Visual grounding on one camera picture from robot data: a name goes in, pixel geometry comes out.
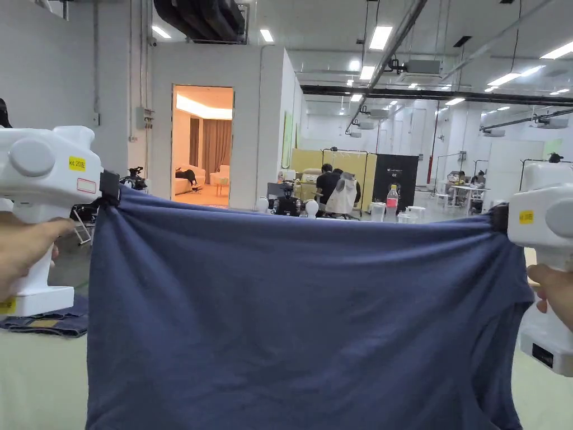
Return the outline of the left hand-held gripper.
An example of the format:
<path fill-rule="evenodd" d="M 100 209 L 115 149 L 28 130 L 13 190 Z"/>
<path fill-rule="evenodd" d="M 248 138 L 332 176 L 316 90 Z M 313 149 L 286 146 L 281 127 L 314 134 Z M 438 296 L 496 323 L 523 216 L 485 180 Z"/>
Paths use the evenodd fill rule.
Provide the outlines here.
<path fill-rule="evenodd" d="M 95 135 L 84 126 L 1 129 L 1 206 L 27 224 L 68 218 L 77 205 L 120 201 L 119 176 L 105 170 L 91 150 Z M 48 285 L 49 247 L 15 294 L 2 301 L 2 316 L 32 316 L 74 304 L 71 286 Z"/>

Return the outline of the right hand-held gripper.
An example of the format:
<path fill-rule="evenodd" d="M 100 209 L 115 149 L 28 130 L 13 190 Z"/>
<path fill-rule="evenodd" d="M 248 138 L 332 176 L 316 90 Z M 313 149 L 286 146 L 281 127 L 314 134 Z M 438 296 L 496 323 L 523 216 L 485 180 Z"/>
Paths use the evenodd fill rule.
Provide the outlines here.
<path fill-rule="evenodd" d="M 533 249 L 537 261 L 572 272 L 572 165 L 539 162 L 523 170 L 523 188 L 493 209 L 494 226 Z M 520 349 L 552 372 L 572 376 L 572 332 L 552 309 L 535 306 L 524 316 Z"/>

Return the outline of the person's right hand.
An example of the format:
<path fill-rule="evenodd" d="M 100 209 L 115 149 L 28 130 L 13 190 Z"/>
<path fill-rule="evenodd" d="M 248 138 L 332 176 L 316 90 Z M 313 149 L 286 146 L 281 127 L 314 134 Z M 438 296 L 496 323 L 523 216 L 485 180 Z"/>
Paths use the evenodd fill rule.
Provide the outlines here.
<path fill-rule="evenodd" d="M 534 287 L 539 298 L 536 308 L 544 314 L 551 309 L 572 331 L 572 273 L 537 264 L 528 267 L 527 276 L 538 284 Z"/>

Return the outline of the person's left hand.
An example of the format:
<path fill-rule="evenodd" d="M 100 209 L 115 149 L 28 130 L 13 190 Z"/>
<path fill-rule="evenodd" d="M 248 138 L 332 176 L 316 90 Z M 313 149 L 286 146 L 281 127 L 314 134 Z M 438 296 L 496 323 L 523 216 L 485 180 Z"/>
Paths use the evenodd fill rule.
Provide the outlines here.
<path fill-rule="evenodd" d="M 1 301 L 16 293 L 16 281 L 27 276 L 48 251 L 52 259 L 57 258 L 59 250 L 55 241 L 74 228 L 69 218 L 27 224 L 13 213 L 1 212 Z"/>

